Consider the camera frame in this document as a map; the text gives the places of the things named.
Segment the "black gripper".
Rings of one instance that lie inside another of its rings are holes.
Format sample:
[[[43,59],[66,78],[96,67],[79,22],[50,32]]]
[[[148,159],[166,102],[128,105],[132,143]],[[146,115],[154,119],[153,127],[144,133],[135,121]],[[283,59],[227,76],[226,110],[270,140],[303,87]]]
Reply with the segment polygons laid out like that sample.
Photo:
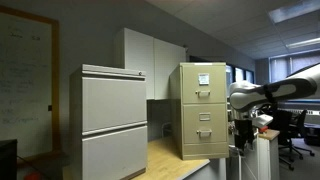
[[[243,150],[246,143],[251,144],[254,140],[252,122],[250,120],[236,120],[235,129],[235,146]]]

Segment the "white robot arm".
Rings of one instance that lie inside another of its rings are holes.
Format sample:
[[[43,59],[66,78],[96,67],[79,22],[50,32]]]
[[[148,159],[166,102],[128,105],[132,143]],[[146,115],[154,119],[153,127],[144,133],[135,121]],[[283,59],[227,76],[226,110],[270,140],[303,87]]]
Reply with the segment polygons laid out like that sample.
[[[248,118],[242,118],[257,105],[274,104],[283,100],[316,99],[320,93],[320,64],[304,67],[285,79],[264,85],[248,81],[232,83],[229,86],[229,102],[237,121],[248,124]]]

